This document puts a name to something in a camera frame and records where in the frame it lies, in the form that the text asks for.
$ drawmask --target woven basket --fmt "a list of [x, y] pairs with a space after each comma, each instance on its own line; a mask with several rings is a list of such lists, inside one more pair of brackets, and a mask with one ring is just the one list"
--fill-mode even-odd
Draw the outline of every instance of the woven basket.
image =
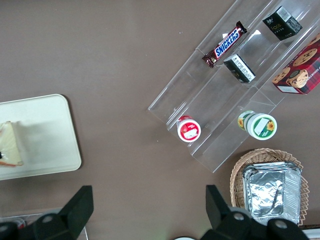
[[[261, 164], [261, 163], [275, 163], [275, 162], [293, 162], [300, 169], [303, 168], [301, 162], [293, 157], [290, 153], [281, 150], [273, 150], [269, 148], [260, 148], [248, 152], [243, 155], [240, 160], [235, 164], [230, 178], [230, 193], [231, 203], [233, 207], [244, 208], [244, 185], [242, 179], [242, 171], [247, 165]], [[308, 210], [308, 182], [301, 177], [301, 190], [300, 190], [300, 221], [299, 226], [303, 224], [306, 219]]]

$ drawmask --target white cutting board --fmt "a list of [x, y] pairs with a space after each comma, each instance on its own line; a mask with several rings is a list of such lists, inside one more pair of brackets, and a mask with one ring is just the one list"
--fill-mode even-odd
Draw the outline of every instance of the white cutting board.
[[81, 156], [67, 99], [60, 94], [0, 103], [11, 121], [22, 166], [0, 167], [0, 180], [77, 170]]

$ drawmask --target black box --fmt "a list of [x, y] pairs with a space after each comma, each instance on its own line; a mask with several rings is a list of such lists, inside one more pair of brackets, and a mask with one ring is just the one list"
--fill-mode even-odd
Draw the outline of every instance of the black box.
[[256, 77], [254, 72], [238, 54], [226, 58], [223, 62], [241, 83], [250, 83]]
[[264, 19], [263, 22], [279, 40], [290, 38], [302, 29], [299, 22], [283, 6]]

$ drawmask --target acrylic display stand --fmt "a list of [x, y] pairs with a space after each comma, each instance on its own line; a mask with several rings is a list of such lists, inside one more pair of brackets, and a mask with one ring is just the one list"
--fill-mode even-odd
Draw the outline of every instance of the acrylic display stand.
[[[303, 27], [297, 35], [282, 41], [262, 22], [280, 6]], [[248, 33], [210, 68], [202, 57], [238, 21]], [[201, 136], [185, 144], [194, 158], [214, 172], [249, 136], [238, 127], [238, 116], [246, 110], [268, 114], [287, 96], [272, 84], [272, 79], [320, 33], [319, 23], [319, 0], [237, 0], [148, 110], [178, 139], [177, 120], [183, 115], [196, 120]], [[224, 59], [233, 54], [255, 73], [252, 82], [240, 83], [224, 65]]]

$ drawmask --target cookie picture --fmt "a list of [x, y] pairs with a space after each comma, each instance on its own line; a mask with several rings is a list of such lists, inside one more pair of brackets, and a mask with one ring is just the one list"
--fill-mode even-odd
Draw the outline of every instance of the cookie picture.
[[308, 46], [318, 42], [320, 40], [320, 33], [318, 33], [317, 36], [314, 37], [314, 39], [311, 40], [311, 42], [309, 42]]
[[303, 69], [291, 74], [290, 78], [286, 81], [289, 86], [300, 89], [304, 87], [308, 81], [309, 74], [307, 70]]
[[299, 66], [301, 64], [306, 63], [307, 61], [309, 61], [315, 54], [317, 53], [317, 49], [313, 48], [310, 49], [309, 51], [306, 51], [304, 54], [302, 54], [301, 56], [299, 56], [294, 62], [293, 62], [293, 66]]
[[280, 82], [289, 72], [290, 72], [290, 67], [286, 67], [286, 68], [282, 69], [282, 72], [280, 72], [277, 76], [275, 76], [274, 79], [272, 79], [272, 82], [273, 82], [274, 84], [277, 84], [277, 83]]

